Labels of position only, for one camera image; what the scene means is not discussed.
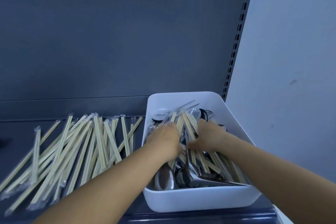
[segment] white wall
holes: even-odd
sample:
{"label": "white wall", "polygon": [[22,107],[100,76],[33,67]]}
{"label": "white wall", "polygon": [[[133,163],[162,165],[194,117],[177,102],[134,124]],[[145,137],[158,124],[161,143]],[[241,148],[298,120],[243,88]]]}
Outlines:
{"label": "white wall", "polygon": [[336,0],[251,0],[227,104],[259,147],[336,182]]}

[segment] person's right arm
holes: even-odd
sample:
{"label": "person's right arm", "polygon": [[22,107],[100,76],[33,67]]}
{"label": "person's right arm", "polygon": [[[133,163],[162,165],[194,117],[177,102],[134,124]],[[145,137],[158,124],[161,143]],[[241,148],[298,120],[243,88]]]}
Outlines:
{"label": "person's right arm", "polygon": [[188,148],[217,151],[236,163],[253,185],[295,224],[336,223],[336,184],[225,132],[198,122]]}

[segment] person's left arm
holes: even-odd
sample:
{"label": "person's left arm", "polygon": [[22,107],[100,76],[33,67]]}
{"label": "person's left arm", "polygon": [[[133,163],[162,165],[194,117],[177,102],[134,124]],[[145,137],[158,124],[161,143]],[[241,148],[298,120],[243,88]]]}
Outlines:
{"label": "person's left arm", "polygon": [[116,224],[179,150],[176,125],[160,126],[143,147],[49,208],[34,224]]}

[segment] person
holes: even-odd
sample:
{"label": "person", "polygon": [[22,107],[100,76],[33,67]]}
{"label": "person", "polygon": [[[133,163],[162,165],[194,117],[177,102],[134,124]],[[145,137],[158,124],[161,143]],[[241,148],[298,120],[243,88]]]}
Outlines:
{"label": "person", "polygon": [[[213,122],[200,119],[198,133],[188,148],[226,155],[295,224],[336,222],[336,185],[332,182],[225,132]],[[53,205],[34,223],[116,224],[157,170],[180,151],[176,125],[160,126],[143,147]]]}

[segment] white container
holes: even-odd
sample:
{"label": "white container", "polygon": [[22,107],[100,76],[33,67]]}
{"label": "white container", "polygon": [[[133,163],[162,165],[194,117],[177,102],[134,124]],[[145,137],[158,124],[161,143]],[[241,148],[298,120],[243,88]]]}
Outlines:
{"label": "white container", "polygon": [[[214,92],[179,92],[157,93],[148,98],[142,145],[148,133],[147,128],[152,123],[151,117],[158,113],[158,110],[174,110],[194,99],[196,101],[193,104],[199,103],[198,108],[213,111],[217,124],[225,124],[230,133],[252,143],[220,95]],[[246,207],[253,204],[261,195],[252,185],[170,191],[153,191],[145,188],[143,193],[149,208],[161,213]]]}

